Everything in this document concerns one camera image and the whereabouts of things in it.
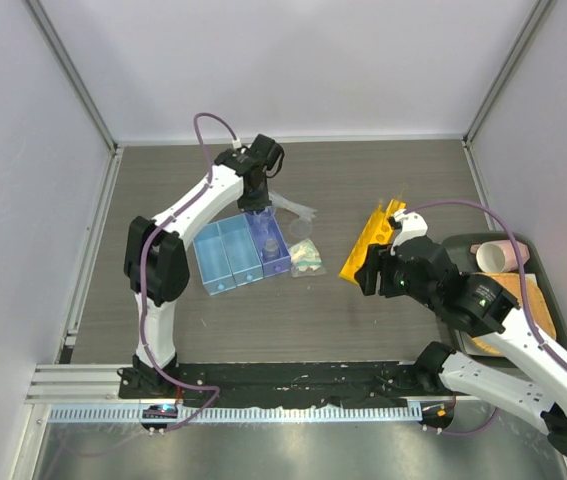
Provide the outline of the larger clear glass beaker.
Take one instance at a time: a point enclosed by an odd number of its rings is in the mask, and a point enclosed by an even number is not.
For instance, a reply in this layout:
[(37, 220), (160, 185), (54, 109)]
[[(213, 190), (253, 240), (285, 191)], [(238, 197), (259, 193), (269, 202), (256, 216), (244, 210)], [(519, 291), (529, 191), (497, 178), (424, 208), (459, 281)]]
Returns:
[(275, 220), (275, 211), (267, 208), (251, 216), (252, 227), (257, 236), (269, 236), (270, 227)]

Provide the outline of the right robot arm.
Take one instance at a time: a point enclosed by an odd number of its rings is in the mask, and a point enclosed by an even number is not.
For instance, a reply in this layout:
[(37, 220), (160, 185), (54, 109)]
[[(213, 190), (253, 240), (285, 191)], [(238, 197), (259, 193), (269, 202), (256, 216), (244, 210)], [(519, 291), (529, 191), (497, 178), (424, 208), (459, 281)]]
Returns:
[(498, 350), (526, 376), (516, 378), (432, 342), (416, 361), (420, 391), (475, 396), (535, 427), (567, 457), (567, 350), (529, 326), (513, 294), (486, 275), (459, 272), (446, 250), (426, 236), (397, 247), (368, 246), (355, 279), (366, 295), (414, 299)]

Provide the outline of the clear plastic pipettes bundle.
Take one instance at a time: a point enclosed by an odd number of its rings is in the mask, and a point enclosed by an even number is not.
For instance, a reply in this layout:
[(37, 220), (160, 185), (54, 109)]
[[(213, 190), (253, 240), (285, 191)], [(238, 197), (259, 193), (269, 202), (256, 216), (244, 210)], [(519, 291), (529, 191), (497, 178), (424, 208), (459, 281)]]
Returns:
[(274, 207), (287, 210), (307, 222), (312, 222), (317, 213), (316, 209), (293, 202), (273, 190), (269, 191), (269, 199)]

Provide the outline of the plastic bag with gloves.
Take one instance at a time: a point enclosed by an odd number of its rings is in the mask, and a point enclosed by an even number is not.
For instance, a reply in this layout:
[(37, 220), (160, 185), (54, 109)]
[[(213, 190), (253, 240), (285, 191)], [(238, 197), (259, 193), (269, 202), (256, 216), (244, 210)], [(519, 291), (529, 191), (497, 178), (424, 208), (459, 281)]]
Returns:
[(301, 240), (289, 248), (291, 275), (294, 278), (319, 276), (326, 273), (320, 253), (309, 238)]

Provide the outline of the small clear glass beaker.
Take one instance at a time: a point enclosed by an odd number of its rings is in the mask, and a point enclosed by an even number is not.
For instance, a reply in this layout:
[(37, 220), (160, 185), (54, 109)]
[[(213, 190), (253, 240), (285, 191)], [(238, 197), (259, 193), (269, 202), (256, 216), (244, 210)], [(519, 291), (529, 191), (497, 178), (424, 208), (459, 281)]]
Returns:
[(279, 242), (274, 237), (265, 240), (262, 248), (262, 258), (264, 262), (272, 262), (280, 257)]

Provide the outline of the blue three-compartment organizer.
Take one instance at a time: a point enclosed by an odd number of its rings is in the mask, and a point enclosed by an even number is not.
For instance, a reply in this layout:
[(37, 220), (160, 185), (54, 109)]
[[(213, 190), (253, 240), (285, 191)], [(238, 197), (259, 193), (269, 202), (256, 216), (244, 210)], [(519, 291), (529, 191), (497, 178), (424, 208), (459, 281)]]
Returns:
[[(265, 278), (291, 270), (291, 258), (278, 222), (270, 227), (269, 236), (257, 236), (252, 227), (253, 213), (243, 213), (212, 222), (194, 238), (194, 251), (202, 285), (206, 292), (218, 295)], [(279, 242), (280, 257), (264, 262), (265, 240)]]

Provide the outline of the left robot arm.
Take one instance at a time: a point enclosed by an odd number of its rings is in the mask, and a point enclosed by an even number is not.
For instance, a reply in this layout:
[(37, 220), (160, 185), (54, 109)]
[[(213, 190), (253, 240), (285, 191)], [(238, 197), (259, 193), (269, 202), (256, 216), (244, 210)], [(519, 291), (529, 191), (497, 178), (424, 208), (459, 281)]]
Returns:
[(269, 206), (268, 180), (279, 173), (284, 158), (283, 146), (263, 134), (247, 146), (235, 139), (231, 148), (208, 161), (204, 177), (174, 205), (130, 223), (124, 274), (139, 315), (131, 372), (153, 398), (168, 397), (176, 385), (173, 327), (177, 299), (190, 280), (188, 248), (231, 203), (243, 212)]

